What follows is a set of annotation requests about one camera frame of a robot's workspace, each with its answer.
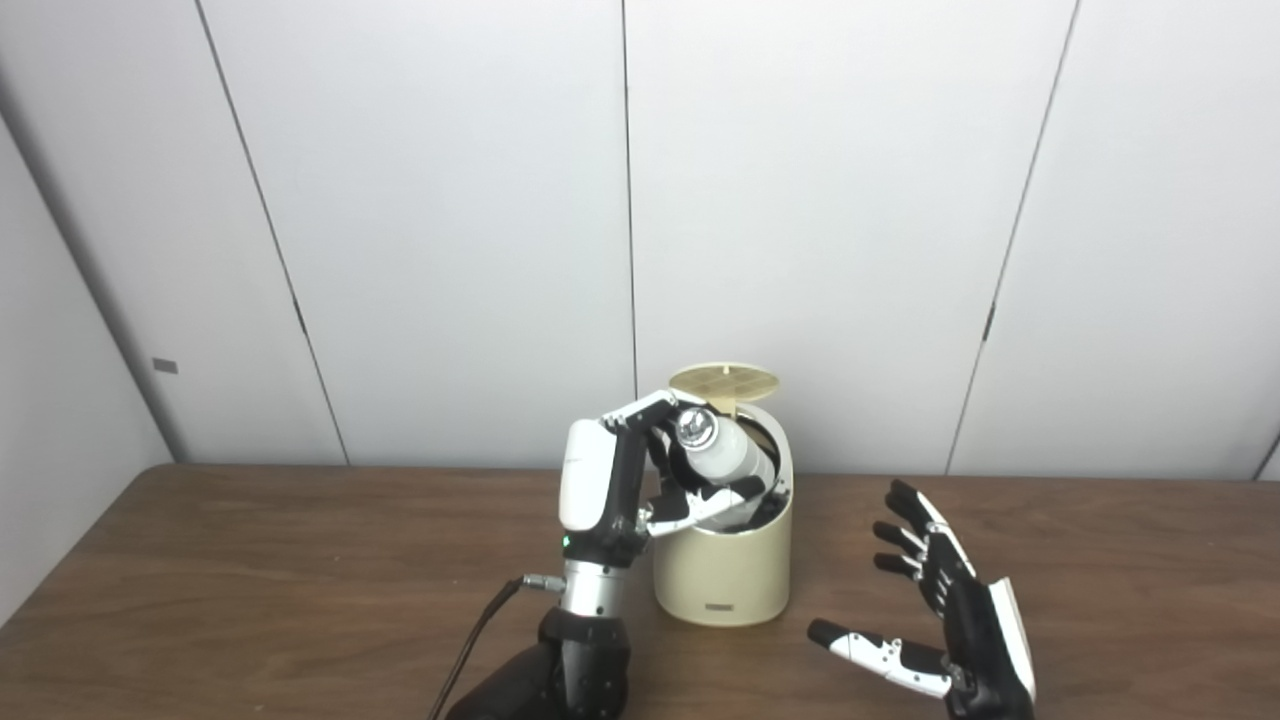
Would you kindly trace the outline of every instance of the robotic hand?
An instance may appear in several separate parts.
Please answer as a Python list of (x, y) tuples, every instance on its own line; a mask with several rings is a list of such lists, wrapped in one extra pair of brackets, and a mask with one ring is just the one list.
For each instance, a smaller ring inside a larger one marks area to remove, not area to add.
[[(750, 421), (676, 389), (573, 423), (559, 496), (564, 579), (524, 579), (561, 591), (559, 605), (543, 618), (538, 644), (460, 700), (449, 720), (612, 720), (622, 714), (631, 646), (620, 611), (631, 564), (650, 537), (724, 516), (749, 519), (777, 483), (778, 457), (740, 423)], [(769, 437), (763, 427), (754, 429)], [(646, 456), (662, 477), (662, 495), (640, 507)], [(508, 583), (509, 593), (518, 585)]]
[(927, 497), (893, 480), (884, 497), (910, 524), (876, 523), (876, 537), (904, 555), (877, 553), (881, 570), (914, 580), (942, 619), (946, 652), (817, 619), (809, 639), (891, 683), (943, 698), (955, 720), (1034, 720), (1036, 676), (1009, 578), (978, 580), (960, 541)]

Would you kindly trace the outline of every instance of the robotic finger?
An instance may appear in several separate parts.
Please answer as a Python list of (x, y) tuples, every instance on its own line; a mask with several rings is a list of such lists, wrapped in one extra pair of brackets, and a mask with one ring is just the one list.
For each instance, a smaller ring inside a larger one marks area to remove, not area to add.
[(886, 680), (929, 697), (951, 691), (946, 653), (911, 641), (887, 641), (878, 633), (850, 630), (828, 620), (809, 624), (809, 639)]
[(731, 509), (749, 506), (764, 497), (767, 491), (764, 480), (750, 475), (723, 486), (707, 486), (696, 492), (660, 495), (649, 501), (649, 537), (668, 536), (722, 516)]

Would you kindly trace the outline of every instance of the panel seam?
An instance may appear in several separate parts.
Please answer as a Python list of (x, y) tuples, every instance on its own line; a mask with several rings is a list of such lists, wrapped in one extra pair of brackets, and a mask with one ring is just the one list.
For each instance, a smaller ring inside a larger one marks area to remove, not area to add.
[(631, 392), (640, 398), (640, 346), (636, 328), (636, 250), (631, 211), (631, 76), (627, 65), (627, 0), (622, 9), (622, 135), (627, 163), (627, 270), (631, 279)]
[(218, 45), (214, 42), (214, 33), (209, 27), (209, 18), (205, 15), (205, 5), (201, 0), (193, 0), (196, 12), (200, 14), (200, 26), (205, 31), (205, 40), (209, 42), (209, 53), (214, 58), (214, 68), (218, 70), (218, 82), (223, 87), (223, 96), (227, 97), (227, 106), (232, 113), (232, 122), (236, 124), (236, 136), (239, 138), (241, 150), (244, 151), (244, 161), (248, 164), (248, 173), (253, 178), (253, 190), (257, 191), (257, 200), (262, 206), (262, 215), (266, 218), (266, 228), (271, 233), (271, 245), (275, 246), (275, 256), (280, 261), (280, 270), (284, 273), (284, 284), (289, 290), (289, 299), (298, 314), (298, 324), (302, 328), (302, 338), (307, 343), (307, 352), (311, 355), (311, 365), (315, 368), (316, 379), (320, 380), (320, 393), (324, 396), (325, 407), (329, 409), (329, 420), (333, 423), (334, 434), (338, 436), (338, 447), (342, 450), (342, 459), (351, 465), (351, 455), (347, 452), (347, 443), (342, 437), (342, 428), (338, 425), (338, 415), (333, 410), (333, 400), (329, 397), (329, 387), (324, 382), (324, 373), (320, 372), (320, 360), (316, 357), (315, 345), (311, 342), (311, 333), (306, 332), (306, 322), (302, 319), (302, 305), (293, 288), (293, 277), (289, 274), (289, 265), (284, 260), (284, 251), (280, 249), (280, 238), (275, 233), (275, 222), (271, 219), (271, 209), (266, 204), (266, 193), (262, 191), (262, 182), (257, 176), (257, 165), (253, 164), (253, 155), (248, 149), (248, 140), (244, 137), (244, 127), (241, 124), (239, 111), (236, 110), (236, 101), (232, 99), (232, 88), (227, 83), (227, 72), (223, 69), (223, 59), (218, 54)]
[(1000, 302), (1000, 291), (1005, 286), (1005, 274), (1009, 270), (1009, 258), (1014, 251), (1014, 241), (1018, 237), (1018, 229), (1021, 227), (1023, 210), (1027, 208), (1027, 195), (1032, 187), (1032, 179), (1036, 174), (1036, 165), (1039, 160), (1041, 145), (1044, 141), (1044, 128), (1048, 127), (1048, 118), (1053, 110), (1053, 100), (1057, 97), (1057, 86), (1062, 79), (1062, 68), (1066, 65), (1066, 54), (1071, 47), (1071, 37), (1075, 35), (1075, 19), (1080, 14), (1080, 4), (1083, 0), (1075, 0), (1075, 5), (1071, 6), (1071, 18), (1066, 23), (1066, 35), (1062, 37), (1062, 51), (1057, 58), (1057, 68), (1053, 70), (1053, 82), (1048, 88), (1048, 100), (1044, 102), (1044, 114), (1041, 117), (1039, 131), (1036, 135), (1036, 145), (1032, 149), (1032, 159), (1027, 167), (1027, 177), (1023, 179), (1023, 191), (1018, 197), (1018, 210), (1014, 213), (1014, 224), (1009, 231), (1009, 242), (1005, 243), (1005, 256), (1000, 261), (1000, 273), (996, 275), (996, 290), (991, 296), (991, 306), (988, 309), (988, 324), (983, 332), (982, 342), (978, 345), (978, 352), (973, 357), (973, 368), (969, 370), (969, 384), (964, 391), (964, 402), (960, 405), (960, 418), (956, 420), (956, 430), (951, 437), (951, 450), (947, 452), (947, 464), (943, 469), (945, 475), (951, 474), (951, 464), (955, 460), (956, 447), (960, 445), (960, 433), (964, 430), (964, 420), (969, 413), (969, 401), (973, 397), (973, 386), (978, 379), (978, 369), (982, 365), (982, 354), (987, 348), (987, 340), (991, 333), (991, 324), (995, 318), (996, 305)]

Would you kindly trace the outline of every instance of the silver cylindrical joint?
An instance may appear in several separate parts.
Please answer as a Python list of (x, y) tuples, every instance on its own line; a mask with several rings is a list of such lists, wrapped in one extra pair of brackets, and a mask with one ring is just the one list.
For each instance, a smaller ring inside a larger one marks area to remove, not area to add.
[(584, 618), (620, 618), (625, 579), (620, 568), (566, 560), (561, 607)]

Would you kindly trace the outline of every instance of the black fingertip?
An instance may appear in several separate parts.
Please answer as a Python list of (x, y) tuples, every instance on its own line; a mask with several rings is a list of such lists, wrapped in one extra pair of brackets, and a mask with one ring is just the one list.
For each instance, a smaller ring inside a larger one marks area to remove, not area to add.
[(915, 577), (915, 568), (911, 568), (906, 560), (902, 560), (901, 555), (888, 555), (887, 552), (877, 552), (876, 557), (872, 559), (876, 566), (886, 573), (896, 573), (899, 575), (906, 575), (908, 578)]
[(890, 525), (888, 523), (881, 520), (876, 520), (876, 523), (872, 524), (872, 533), (876, 533), (876, 537), (878, 537), (879, 539), (895, 544), (897, 544), (897, 542), (902, 537), (901, 528), (899, 528), (897, 525)]
[(748, 475), (745, 478), (733, 480), (728, 483), (728, 487), (730, 489), (745, 497), (746, 500), (760, 497), (762, 495), (764, 495), (764, 491), (768, 489), (768, 487), (765, 487), (764, 484), (764, 480), (762, 480), (755, 475)]
[(919, 495), (919, 491), (916, 491), (915, 488), (913, 488), (911, 486), (904, 483), (897, 478), (893, 478), (893, 482), (888, 484), (888, 489), (891, 492), (905, 496), (908, 500), (915, 500), (915, 496)]
[(849, 628), (837, 625), (831, 620), (823, 620), (822, 618), (814, 619), (809, 623), (809, 639), (820, 644), (822, 647), (831, 647), (831, 643), (838, 641), (840, 638), (849, 634)]

